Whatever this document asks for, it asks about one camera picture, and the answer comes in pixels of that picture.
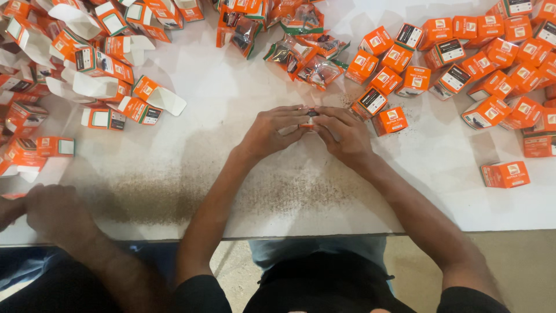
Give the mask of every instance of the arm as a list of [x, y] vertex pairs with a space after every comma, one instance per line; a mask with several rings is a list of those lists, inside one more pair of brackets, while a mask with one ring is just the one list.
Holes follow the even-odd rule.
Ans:
[[[371, 183], [394, 210], [405, 231], [443, 273], [443, 290], [460, 286], [481, 291], [498, 301], [502, 297], [486, 260], [471, 240], [427, 198], [376, 155], [369, 130], [353, 114], [320, 107], [313, 118], [328, 151]], [[341, 136], [336, 141], [326, 127]]]
[[281, 135], [288, 126], [306, 123], [308, 108], [281, 106], [260, 112], [243, 141], [235, 147], [222, 172], [189, 223], [176, 261], [176, 283], [197, 275], [212, 275], [209, 263], [222, 240], [234, 198], [251, 169], [262, 159], [301, 139], [305, 128]]
[[98, 229], [74, 187], [38, 185], [24, 200], [29, 226], [87, 266], [121, 309], [164, 310], [168, 291], [163, 279]]

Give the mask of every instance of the hand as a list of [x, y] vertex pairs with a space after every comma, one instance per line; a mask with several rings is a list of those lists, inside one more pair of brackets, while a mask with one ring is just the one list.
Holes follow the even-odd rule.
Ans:
[[73, 186], [39, 184], [24, 200], [29, 226], [66, 251], [87, 245], [100, 233]]
[[[371, 147], [369, 129], [349, 110], [317, 106], [315, 111], [321, 115], [313, 118], [317, 124], [313, 130], [322, 138], [330, 154], [355, 171], [367, 166], [376, 156]], [[327, 127], [341, 136], [340, 141], [334, 139]]]
[[286, 149], [309, 130], [298, 128], [287, 135], [281, 135], [278, 131], [308, 122], [307, 112], [309, 108], [303, 105], [279, 106], [270, 111], [260, 112], [238, 147], [256, 162]]

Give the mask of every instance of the person's left hand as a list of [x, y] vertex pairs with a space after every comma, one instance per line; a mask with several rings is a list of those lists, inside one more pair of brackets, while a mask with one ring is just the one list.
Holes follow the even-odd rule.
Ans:
[[282, 135], [278, 131], [308, 122], [307, 112], [309, 108], [303, 105], [279, 106], [270, 111], [260, 112], [238, 147], [256, 162], [286, 149], [301, 139], [309, 129], [301, 127], [287, 135]]

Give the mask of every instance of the finger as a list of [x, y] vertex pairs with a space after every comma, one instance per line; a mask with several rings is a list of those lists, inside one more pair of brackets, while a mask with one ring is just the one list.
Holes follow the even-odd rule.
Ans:
[[342, 109], [340, 107], [316, 106], [315, 111], [319, 114], [335, 117], [349, 126], [354, 126], [358, 122], [349, 110]]

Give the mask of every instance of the clear plastic packet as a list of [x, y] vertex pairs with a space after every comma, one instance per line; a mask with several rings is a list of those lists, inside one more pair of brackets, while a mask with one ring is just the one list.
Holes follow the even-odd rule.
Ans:
[[299, 70], [316, 55], [316, 52], [313, 47], [301, 45], [294, 36], [285, 34], [284, 39], [272, 44], [263, 59], [280, 66], [294, 81]]

